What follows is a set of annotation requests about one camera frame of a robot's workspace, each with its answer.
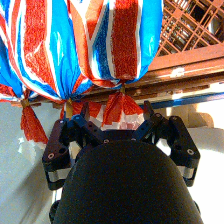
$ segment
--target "silver screw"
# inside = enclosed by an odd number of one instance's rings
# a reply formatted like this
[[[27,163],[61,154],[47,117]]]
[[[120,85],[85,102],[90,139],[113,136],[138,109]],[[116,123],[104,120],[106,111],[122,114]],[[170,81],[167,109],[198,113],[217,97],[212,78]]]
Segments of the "silver screw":
[[[194,155],[194,151],[192,149],[188,149],[187,152],[189,155]]]
[[[54,158],[54,153],[50,153],[49,155],[48,155],[48,159],[53,159]]]

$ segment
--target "white surface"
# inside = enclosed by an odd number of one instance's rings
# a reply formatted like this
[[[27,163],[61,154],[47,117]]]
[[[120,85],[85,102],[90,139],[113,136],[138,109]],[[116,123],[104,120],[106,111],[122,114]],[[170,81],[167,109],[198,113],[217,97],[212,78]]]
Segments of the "white surface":
[[[43,150],[22,143],[22,109],[1,103],[0,111],[0,224],[48,224],[52,192],[41,162]],[[45,104],[35,112],[49,136],[59,111]]]
[[[201,159],[193,187],[188,188],[198,204],[204,224],[224,223],[224,130],[189,128]],[[165,141],[157,145],[169,153]]]
[[[0,111],[0,224],[48,224],[52,193],[42,168],[43,151],[32,145],[27,151],[27,144],[21,150],[20,108],[0,104]],[[49,136],[60,111],[45,104],[35,112]],[[223,224],[224,130],[196,128],[190,133],[201,153],[190,192],[205,224]]]

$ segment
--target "wooden lattice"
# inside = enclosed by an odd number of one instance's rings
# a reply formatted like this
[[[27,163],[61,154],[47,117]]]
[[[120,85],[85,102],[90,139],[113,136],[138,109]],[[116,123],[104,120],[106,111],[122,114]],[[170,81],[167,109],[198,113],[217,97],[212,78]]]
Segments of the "wooden lattice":
[[[223,0],[165,0],[157,56],[179,53],[224,41]]]

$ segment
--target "plastic bag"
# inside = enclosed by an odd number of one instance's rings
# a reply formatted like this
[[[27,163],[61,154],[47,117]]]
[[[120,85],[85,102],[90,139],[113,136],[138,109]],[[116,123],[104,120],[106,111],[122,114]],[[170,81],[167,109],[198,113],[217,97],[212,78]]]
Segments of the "plastic bag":
[[[136,130],[143,121],[143,110],[135,101],[130,96],[117,92],[109,96],[101,129]]]
[[[82,74],[101,87],[135,82],[159,46],[162,1],[68,1]]]
[[[92,82],[79,69],[64,0],[0,4],[11,42],[10,63],[18,66],[16,75],[27,88],[52,101],[64,102],[91,87]]]

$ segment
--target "red tassel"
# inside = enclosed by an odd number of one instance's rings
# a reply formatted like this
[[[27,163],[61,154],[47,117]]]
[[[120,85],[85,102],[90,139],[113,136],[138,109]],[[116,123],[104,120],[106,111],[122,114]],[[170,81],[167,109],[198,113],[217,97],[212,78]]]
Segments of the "red tassel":
[[[143,113],[143,110],[130,96],[127,96],[122,92],[117,92],[109,96],[103,115],[102,126],[112,125],[113,122],[120,122],[122,112],[125,115],[140,115]]]
[[[24,130],[28,141],[33,140],[34,142],[43,142],[47,144],[48,138],[44,129],[30,106],[23,108],[21,129]]]

